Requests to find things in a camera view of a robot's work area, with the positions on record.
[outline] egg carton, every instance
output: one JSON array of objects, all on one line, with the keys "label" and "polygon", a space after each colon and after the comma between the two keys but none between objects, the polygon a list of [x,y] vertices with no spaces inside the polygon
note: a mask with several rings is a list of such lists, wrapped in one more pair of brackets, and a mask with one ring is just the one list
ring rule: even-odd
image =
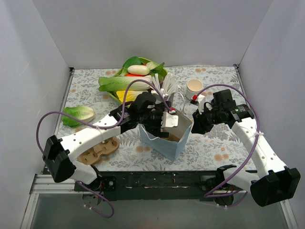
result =
[{"label": "egg carton", "polygon": [[97,163],[102,156],[109,156],[116,151],[120,146],[120,141],[117,137],[111,137],[103,143],[99,143],[94,147],[86,150],[78,156],[77,160],[85,165],[93,165]]}]

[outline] bowl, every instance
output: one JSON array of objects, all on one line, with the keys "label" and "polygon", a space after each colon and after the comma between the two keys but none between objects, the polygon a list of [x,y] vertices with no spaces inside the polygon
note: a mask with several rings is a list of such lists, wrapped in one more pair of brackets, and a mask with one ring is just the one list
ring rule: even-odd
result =
[{"label": "bowl", "polygon": [[[151,60],[148,60],[146,58],[143,58],[143,57],[139,57],[140,61],[142,63],[148,63],[148,62],[153,62],[155,64],[157,64],[156,62],[154,61],[151,61]],[[115,77],[117,75],[120,75],[122,73],[122,68],[120,70],[117,71],[116,74],[114,74],[112,77]],[[164,79],[167,75],[167,70],[165,68],[163,68],[160,72],[160,76],[162,76],[162,78]],[[116,92],[107,92],[115,101],[117,101],[118,103],[122,104],[121,101],[119,100],[118,96],[116,95]]]}]

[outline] floral tablecloth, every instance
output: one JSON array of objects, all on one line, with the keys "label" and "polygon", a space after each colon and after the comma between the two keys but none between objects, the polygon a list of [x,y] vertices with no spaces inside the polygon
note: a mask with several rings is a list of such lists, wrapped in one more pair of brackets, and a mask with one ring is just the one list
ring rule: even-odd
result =
[{"label": "floral tablecloth", "polygon": [[[240,84],[234,67],[204,67],[182,66],[168,67],[179,81],[179,92],[185,94],[186,83],[190,79],[199,79],[204,86],[215,83],[224,83],[240,89]],[[101,76],[112,76],[117,69],[85,69],[75,70],[66,106],[85,105],[92,107],[96,117],[92,123],[97,122],[109,111],[119,104],[106,92],[99,92],[98,79]],[[213,92],[223,90],[223,87],[213,87],[203,92],[207,101],[212,100]],[[237,104],[244,104],[244,99],[235,91],[233,98]],[[177,96],[173,106],[179,109],[183,102]],[[186,103],[186,115],[193,120],[192,113],[196,106]],[[58,137],[70,135],[77,131],[68,126],[60,125]],[[241,164],[248,153],[238,137],[226,125],[216,125],[211,132],[205,135],[190,134],[184,150],[175,161],[170,161],[152,149],[140,139],[138,127],[118,136],[119,149],[108,157],[103,157],[96,164],[100,171],[179,171],[179,170],[215,170],[227,164]],[[250,160],[245,169],[255,169]]]}]

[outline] white panel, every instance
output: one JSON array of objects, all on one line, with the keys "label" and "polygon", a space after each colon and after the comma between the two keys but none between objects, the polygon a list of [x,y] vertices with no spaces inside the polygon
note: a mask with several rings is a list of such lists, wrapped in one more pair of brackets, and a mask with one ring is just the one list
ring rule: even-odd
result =
[{"label": "white panel", "polygon": [[241,78],[276,154],[301,173],[290,200],[305,228],[305,0],[274,0],[241,62]]},{"label": "white panel", "polygon": [[33,0],[70,67],[240,63],[272,0]]},{"label": "white panel", "polygon": [[[39,118],[60,108],[69,69],[31,0],[0,0],[0,228],[19,228],[35,173]],[[41,142],[57,116],[41,128]]]}]

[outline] red pepper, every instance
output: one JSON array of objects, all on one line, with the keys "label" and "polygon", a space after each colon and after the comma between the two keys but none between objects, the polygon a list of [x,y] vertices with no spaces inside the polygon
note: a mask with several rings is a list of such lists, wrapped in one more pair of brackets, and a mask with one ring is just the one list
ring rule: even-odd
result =
[{"label": "red pepper", "polygon": [[144,76],[144,75],[135,75],[135,74],[128,73],[128,74],[126,74],[126,76]]}]

